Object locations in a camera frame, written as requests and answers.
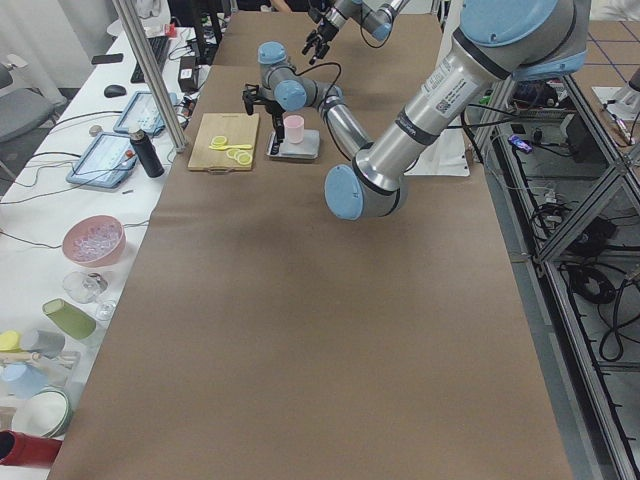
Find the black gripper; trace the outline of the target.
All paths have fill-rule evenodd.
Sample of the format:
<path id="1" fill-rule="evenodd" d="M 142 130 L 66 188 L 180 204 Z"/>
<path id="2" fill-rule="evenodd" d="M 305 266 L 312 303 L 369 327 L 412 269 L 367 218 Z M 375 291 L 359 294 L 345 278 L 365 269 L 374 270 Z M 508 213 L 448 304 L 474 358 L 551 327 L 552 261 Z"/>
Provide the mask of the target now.
<path id="1" fill-rule="evenodd" d="M 307 55 L 313 49 L 313 54 L 309 59 L 310 65 L 325 58 L 330 48 L 328 43 L 335 38 L 343 26 L 343 15 L 340 12 L 317 12 L 314 21 L 317 28 L 315 32 L 310 32 L 307 35 L 301 51 L 303 55 Z"/>
<path id="2" fill-rule="evenodd" d="M 282 142 L 285 138 L 285 128 L 283 120 L 285 110 L 275 100 L 264 100 L 263 105 L 266 112 L 271 116 L 276 141 Z"/>

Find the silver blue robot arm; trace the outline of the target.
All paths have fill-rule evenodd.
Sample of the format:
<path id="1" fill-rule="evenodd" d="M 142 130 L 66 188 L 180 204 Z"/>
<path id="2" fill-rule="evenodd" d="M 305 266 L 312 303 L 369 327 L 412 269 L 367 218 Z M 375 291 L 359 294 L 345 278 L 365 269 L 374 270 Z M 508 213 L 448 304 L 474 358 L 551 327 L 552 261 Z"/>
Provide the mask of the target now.
<path id="1" fill-rule="evenodd" d="M 367 32 L 373 39 L 384 44 L 389 38 L 394 22 L 408 1 L 383 1 L 373 8 L 365 1 L 327 1 L 324 9 L 310 7 L 308 16 L 315 28 L 307 35 L 303 55 L 311 54 L 309 64 L 324 59 L 330 49 L 331 42 L 342 27 L 353 20 L 360 32 Z"/>
<path id="2" fill-rule="evenodd" d="M 243 91 L 245 108 L 262 105 L 276 129 L 284 112 L 316 109 L 349 156 L 332 168 L 325 201 L 341 219 L 384 217 L 407 197 L 404 174 L 491 83 L 561 77 L 586 58 L 588 1 L 465 1 L 449 53 L 377 139 L 371 140 L 334 84 L 302 76 L 275 41 L 258 48 L 261 80 Z"/>

